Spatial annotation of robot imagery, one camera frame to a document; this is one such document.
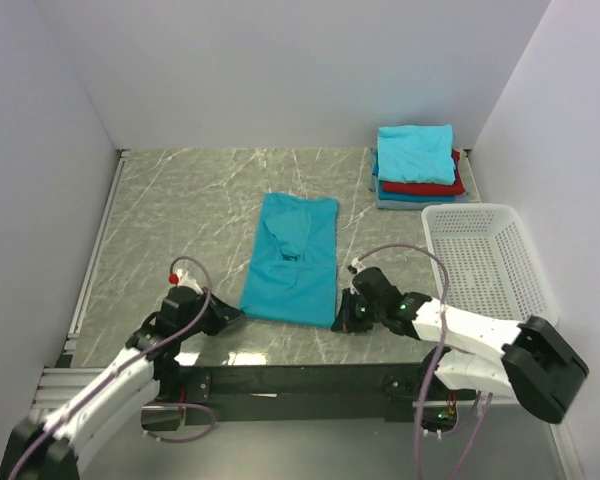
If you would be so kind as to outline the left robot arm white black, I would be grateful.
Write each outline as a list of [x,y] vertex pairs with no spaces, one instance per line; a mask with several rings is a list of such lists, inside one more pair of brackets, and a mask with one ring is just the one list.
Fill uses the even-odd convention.
[[141,323],[114,360],[78,394],[41,421],[26,418],[12,430],[1,479],[77,479],[94,453],[145,405],[187,409],[181,344],[215,336],[244,316],[207,288],[175,286]]

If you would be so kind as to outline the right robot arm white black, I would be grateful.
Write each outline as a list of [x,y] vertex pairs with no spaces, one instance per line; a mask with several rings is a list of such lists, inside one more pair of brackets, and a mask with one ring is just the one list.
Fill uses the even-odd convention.
[[350,287],[333,331],[363,333],[379,323],[398,336],[442,342],[438,360],[424,368],[450,391],[475,390],[514,398],[534,417],[561,423],[589,368],[547,320],[501,320],[455,307],[418,292],[400,292],[377,267],[351,267]]

